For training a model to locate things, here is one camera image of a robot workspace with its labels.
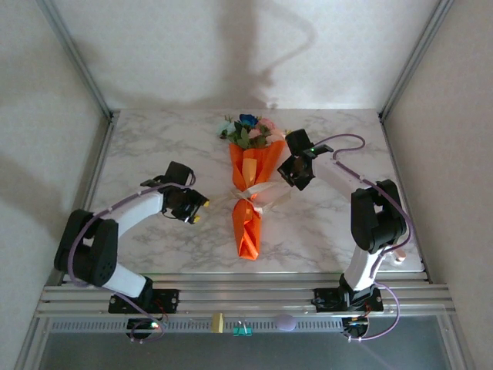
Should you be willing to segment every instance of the white wall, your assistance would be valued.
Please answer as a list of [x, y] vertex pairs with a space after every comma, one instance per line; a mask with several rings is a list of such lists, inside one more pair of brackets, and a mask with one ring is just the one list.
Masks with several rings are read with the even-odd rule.
[[437, 0], [55, 0], [113, 109], [380, 109]]
[[35, 1], [0, 8], [0, 368], [10, 369], [100, 124]]
[[425, 261], [493, 368], [493, 2], [456, 0], [386, 127]]

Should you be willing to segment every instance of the green clip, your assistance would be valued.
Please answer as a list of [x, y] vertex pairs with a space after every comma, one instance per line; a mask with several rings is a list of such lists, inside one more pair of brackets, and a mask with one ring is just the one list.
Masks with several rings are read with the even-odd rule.
[[246, 326], [239, 326], [238, 328], [233, 329], [233, 336], [234, 337], [251, 337], [253, 334], [252, 328]]

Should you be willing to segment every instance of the flower bouquet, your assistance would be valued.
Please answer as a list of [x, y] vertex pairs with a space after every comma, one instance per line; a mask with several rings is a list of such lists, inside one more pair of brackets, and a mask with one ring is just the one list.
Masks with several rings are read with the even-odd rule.
[[240, 198], [233, 209], [233, 226], [238, 256], [256, 260], [260, 252], [262, 208], [255, 207], [257, 193], [266, 189], [284, 148], [284, 133], [266, 118], [240, 114], [240, 119], [225, 117], [221, 139], [230, 143], [233, 184]]

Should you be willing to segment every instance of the glass panel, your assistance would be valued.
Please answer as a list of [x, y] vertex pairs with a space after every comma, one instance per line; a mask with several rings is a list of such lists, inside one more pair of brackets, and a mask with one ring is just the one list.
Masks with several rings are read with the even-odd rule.
[[[372, 318], [371, 332], [393, 318]], [[282, 369], [449, 369], [434, 316], [402, 318], [388, 335], [366, 343], [347, 343], [334, 333], [253, 333], [252, 337], [168, 334], [138, 345], [124, 334], [50, 335], [41, 369], [145, 368], [146, 370]]]

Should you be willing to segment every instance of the blue flower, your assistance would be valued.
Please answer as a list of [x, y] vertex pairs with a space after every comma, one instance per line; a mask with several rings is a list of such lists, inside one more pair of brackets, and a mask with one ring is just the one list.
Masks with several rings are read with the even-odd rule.
[[255, 127], [257, 122], [259, 122], [259, 120], [251, 114], [240, 114], [240, 121], [243, 125], [248, 125], [250, 127]]

